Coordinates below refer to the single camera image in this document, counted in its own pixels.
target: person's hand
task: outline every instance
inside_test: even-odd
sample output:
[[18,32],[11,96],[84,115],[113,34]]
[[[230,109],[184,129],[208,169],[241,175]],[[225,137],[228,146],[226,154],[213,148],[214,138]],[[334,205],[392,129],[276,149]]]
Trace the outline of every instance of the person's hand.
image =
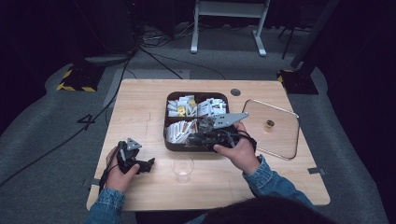
[[[237,131],[247,131],[242,122],[235,123],[235,128]],[[253,145],[244,137],[240,137],[238,144],[234,148],[214,145],[213,149],[230,159],[233,165],[242,170],[246,175],[254,173],[260,166],[260,162],[254,153]]]
[[[117,147],[114,147],[110,153],[106,157],[106,162],[108,163],[110,161],[111,155],[113,152],[117,150]],[[114,157],[113,161],[111,162],[110,168],[113,167],[109,174],[108,178],[106,181],[106,188],[108,189],[116,189],[118,191],[121,191],[122,193],[125,193],[125,191],[128,189],[132,177],[137,173],[139,170],[139,164],[135,164],[129,171],[128,173],[124,174],[121,170],[120,167],[118,166],[117,162],[117,157]]]

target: small round object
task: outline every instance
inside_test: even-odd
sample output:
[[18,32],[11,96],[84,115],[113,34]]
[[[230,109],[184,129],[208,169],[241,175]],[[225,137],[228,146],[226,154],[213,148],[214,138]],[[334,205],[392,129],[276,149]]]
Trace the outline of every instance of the small round object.
[[238,95],[241,94],[241,91],[238,90],[238,89],[232,89],[232,90],[231,90],[231,94],[232,94],[233,96],[238,96]]
[[275,125],[274,121],[270,119],[267,120],[266,124],[268,128],[272,128]]

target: person's right hand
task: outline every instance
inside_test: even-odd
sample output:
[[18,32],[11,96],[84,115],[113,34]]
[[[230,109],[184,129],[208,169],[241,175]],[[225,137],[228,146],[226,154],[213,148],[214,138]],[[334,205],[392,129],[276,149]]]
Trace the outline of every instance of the person's right hand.
[[[235,123],[235,128],[237,131],[247,131],[242,122]],[[260,162],[254,153],[253,145],[244,137],[240,137],[238,144],[234,148],[214,145],[213,149],[230,159],[233,165],[246,175],[254,173],[260,166]]]

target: clear plastic cup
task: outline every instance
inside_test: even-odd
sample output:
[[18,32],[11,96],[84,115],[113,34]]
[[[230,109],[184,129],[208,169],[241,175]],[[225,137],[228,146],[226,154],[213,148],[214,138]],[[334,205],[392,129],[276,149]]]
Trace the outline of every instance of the clear plastic cup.
[[172,162],[172,171],[176,175],[178,183],[185,184],[190,181],[194,161],[188,156],[177,156]]

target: denim jacket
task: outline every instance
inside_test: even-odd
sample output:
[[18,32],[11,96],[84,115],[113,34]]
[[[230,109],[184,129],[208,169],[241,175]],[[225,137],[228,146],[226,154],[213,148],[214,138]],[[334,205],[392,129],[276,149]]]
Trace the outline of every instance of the denim jacket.
[[[251,175],[242,174],[250,189],[255,195],[273,195],[301,202],[312,209],[315,206],[309,199],[285,177],[272,171],[265,158],[260,155],[262,161],[259,168]],[[91,207],[90,214],[84,223],[121,223],[121,211],[125,196],[115,189],[103,189],[98,199]],[[205,215],[189,221],[189,224],[202,223]]]

